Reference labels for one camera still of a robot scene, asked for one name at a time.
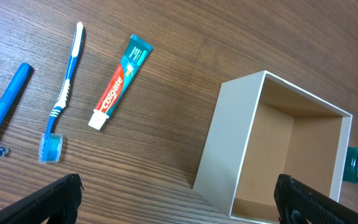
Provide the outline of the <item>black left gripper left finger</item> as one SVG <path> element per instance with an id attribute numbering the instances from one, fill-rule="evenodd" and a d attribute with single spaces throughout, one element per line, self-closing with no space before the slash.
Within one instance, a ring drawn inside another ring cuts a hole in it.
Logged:
<path id="1" fill-rule="evenodd" d="M 0 210 L 0 223 L 75 223 L 82 199 L 78 174 L 68 174 Z"/>

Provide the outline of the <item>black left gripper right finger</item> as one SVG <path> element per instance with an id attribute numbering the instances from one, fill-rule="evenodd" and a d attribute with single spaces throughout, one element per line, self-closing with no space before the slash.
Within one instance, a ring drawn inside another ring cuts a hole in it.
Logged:
<path id="1" fill-rule="evenodd" d="M 353 224 L 358 213 L 315 191 L 290 175 L 280 174 L 274 199 L 281 224 Z"/>

